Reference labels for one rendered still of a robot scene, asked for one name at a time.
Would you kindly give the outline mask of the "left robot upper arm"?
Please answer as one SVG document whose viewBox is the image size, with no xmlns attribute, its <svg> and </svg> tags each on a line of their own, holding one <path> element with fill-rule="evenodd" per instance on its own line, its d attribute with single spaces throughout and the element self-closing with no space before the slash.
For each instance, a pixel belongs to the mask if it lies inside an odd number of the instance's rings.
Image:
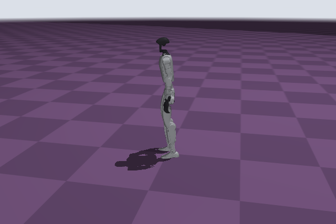
<svg viewBox="0 0 336 224">
<path fill-rule="evenodd" d="M 163 60 L 163 66 L 164 66 L 164 69 L 165 69 L 165 73 L 167 74 L 167 77 L 170 77 L 171 78 L 171 81 L 172 81 L 172 72 L 171 72 L 171 61 L 170 61 L 170 58 L 168 57 L 164 57 Z"/>
</svg>

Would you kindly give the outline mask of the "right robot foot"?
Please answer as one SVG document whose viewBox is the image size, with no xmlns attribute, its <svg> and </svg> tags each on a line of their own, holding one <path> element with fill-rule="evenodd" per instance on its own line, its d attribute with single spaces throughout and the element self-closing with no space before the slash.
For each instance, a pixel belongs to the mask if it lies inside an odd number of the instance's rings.
<svg viewBox="0 0 336 224">
<path fill-rule="evenodd" d="M 168 147 L 159 148 L 159 150 L 161 150 L 161 151 L 171 151 L 170 148 L 168 148 Z"/>
</svg>

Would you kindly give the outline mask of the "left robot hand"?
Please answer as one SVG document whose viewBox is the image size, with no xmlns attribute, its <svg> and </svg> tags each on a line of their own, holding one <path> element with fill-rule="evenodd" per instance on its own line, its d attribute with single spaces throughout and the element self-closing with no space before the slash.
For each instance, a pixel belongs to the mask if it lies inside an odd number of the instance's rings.
<svg viewBox="0 0 336 224">
<path fill-rule="evenodd" d="M 170 112 L 169 112 L 169 109 L 168 109 L 170 99 L 171 99 L 171 97 L 168 96 L 168 99 L 165 99 L 165 102 L 164 102 L 164 104 L 163 104 L 163 106 L 164 106 L 164 111 L 165 111 L 166 113 L 170 113 Z"/>
</svg>

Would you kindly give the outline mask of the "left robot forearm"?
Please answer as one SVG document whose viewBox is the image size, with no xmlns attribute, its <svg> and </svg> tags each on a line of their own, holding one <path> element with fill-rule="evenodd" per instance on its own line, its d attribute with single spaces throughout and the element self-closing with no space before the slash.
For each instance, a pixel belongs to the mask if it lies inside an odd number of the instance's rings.
<svg viewBox="0 0 336 224">
<path fill-rule="evenodd" d="M 168 96 L 171 97 L 172 94 L 172 81 L 170 77 L 166 77 L 165 78 L 165 82 L 166 82 L 166 95 L 165 95 L 165 99 L 168 99 Z"/>
</svg>

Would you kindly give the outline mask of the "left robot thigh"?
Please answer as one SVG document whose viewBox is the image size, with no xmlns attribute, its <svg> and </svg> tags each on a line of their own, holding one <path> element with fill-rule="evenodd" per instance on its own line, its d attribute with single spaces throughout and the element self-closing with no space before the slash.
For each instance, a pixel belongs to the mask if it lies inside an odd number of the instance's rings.
<svg viewBox="0 0 336 224">
<path fill-rule="evenodd" d="M 170 126 L 170 124 L 174 124 L 175 125 L 175 123 L 173 123 L 173 122 L 170 122 L 170 119 L 171 119 L 171 104 L 173 104 L 174 103 L 174 96 L 172 96 L 171 95 L 171 99 L 170 99 L 170 102 L 169 102 L 169 107 L 168 107 L 168 109 L 169 109 L 169 112 L 170 113 L 166 113 L 165 111 L 164 111 L 164 106 L 163 106 L 163 104 L 164 104 L 164 102 L 165 102 L 165 97 L 164 97 L 164 99 L 163 99 L 163 103 L 162 103 L 162 118 L 163 118 L 163 121 L 164 121 L 164 124 L 165 124 L 165 126 L 166 126 L 166 128 L 169 130 L 169 126 Z M 176 125 L 175 125 L 176 126 Z"/>
</svg>

